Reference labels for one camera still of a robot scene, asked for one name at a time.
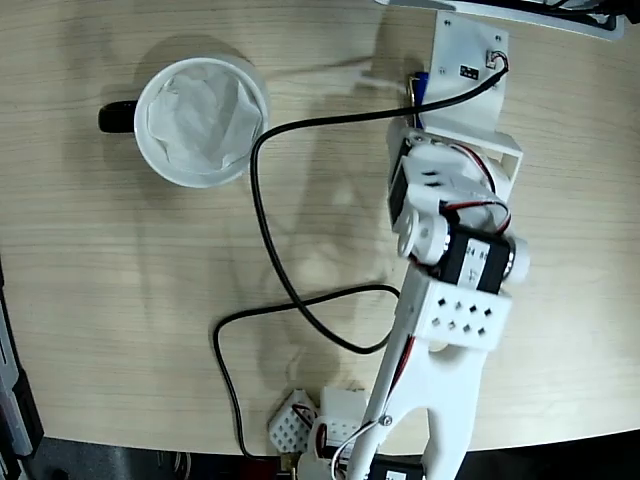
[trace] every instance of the white robotic arm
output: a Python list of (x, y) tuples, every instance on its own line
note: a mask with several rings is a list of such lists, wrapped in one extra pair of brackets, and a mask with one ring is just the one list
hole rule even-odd
[[(490, 77), (507, 51), (507, 32), (438, 14), (424, 102)], [(502, 81), (469, 102), (422, 114), (424, 130), (392, 122), (388, 206), (398, 254), (409, 261), (395, 322), (361, 427), (328, 468), (304, 454), (300, 480), (410, 480), (393, 468), (375, 470), (372, 461), (416, 408), (427, 409), (430, 434), (420, 473), (455, 478), (471, 441), (482, 369), (511, 308), (502, 284), (522, 281), (529, 269), (527, 244), (513, 234), (506, 204), (522, 151), (495, 131), (504, 93)], [(446, 347), (432, 351), (436, 343)]]
[[(521, 280), (529, 264), (526, 243), (501, 232), (510, 214), (502, 206), (492, 211), (500, 198), (463, 174), (469, 160), (424, 132), (406, 129), (403, 137), (389, 210), (398, 252), (411, 263), (365, 414), (367, 430), (349, 461), (347, 478), (354, 480), (365, 478), (379, 445), (416, 408), (429, 412), (426, 478), (455, 478), (471, 440), (484, 362), (511, 307), (501, 285)], [(470, 202), (476, 212), (448, 209)], [(430, 351), (434, 342), (447, 347)]]

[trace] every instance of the wooden table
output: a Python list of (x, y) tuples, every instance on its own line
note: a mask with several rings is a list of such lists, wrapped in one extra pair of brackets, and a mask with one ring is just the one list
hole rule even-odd
[[(248, 179), (173, 186), (132, 137), (100, 134), (97, 111), (135, 98), (168, 63), (214, 52), (264, 74), (274, 125), (394, 107), (404, 75), (429, 64), (434, 14), (368, 0), (31, 0), (1, 13), (0, 253), (47, 434), (237, 452), (210, 330), (284, 299)], [(640, 28), (607, 43), (498, 24), (512, 33), (501, 129), (526, 152), (512, 204), (533, 265), (528, 284), (511, 289), (472, 446), (639, 428)], [(302, 292), (400, 286), (386, 127), (301, 131), (265, 149), (265, 202)], [(365, 294), (314, 311), (369, 344), (393, 306)], [(295, 313), (246, 320), (222, 342), (257, 453), (292, 388), (370, 387), (380, 360), (338, 350)], [(385, 448), (421, 451), (425, 432), (414, 424)]]

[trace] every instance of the mug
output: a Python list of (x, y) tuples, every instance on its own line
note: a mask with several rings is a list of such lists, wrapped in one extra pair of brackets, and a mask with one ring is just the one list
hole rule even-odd
[(270, 105), (265, 81), (246, 60), (224, 54), (188, 58), (165, 67), (147, 83), (138, 100), (114, 102), (102, 107), (98, 114), (100, 130), (105, 133), (133, 133), (138, 149), (149, 166), (158, 175), (177, 185), (207, 188), (228, 183), (239, 177), (249, 168), (249, 154), (219, 171), (195, 173), (180, 170), (169, 162), (164, 147), (151, 135), (147, 127), (149, 105), (165, 83), (186, 68), (207, 64), (228, 68), (243, 83), (262, 114), (262, 123), (256, 136), (266, 132), (269, 129)]

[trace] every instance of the dark floor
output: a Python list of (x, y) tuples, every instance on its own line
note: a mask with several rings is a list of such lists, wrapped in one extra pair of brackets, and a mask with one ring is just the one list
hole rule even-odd
[[(467, 455), (456, 480), (640, 479), (640, 431), (576, 442)], [(256, 464), (242, 457), (191, 455), (190, 480), (274, 480), (276, 461)], [(44, 439), (30, 463), (36, 480), (182, 480), (168, 452)]]

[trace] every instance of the blue component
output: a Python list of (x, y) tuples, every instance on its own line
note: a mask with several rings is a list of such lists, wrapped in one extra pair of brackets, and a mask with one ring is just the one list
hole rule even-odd
[[(429, 84), (429, 73), (427, 72), (416, 72), (412, 75), (411, 79), (411, 88), (413, 90), (413, 106), (422, 105), (422, 100), (424, 99), (424, 94), (427, 91), (427, 85)], [(422, 122), (420, 121), (420, 115), (415, 115), (413, 119), (413, 124), (416, 128), (422, 129)]]

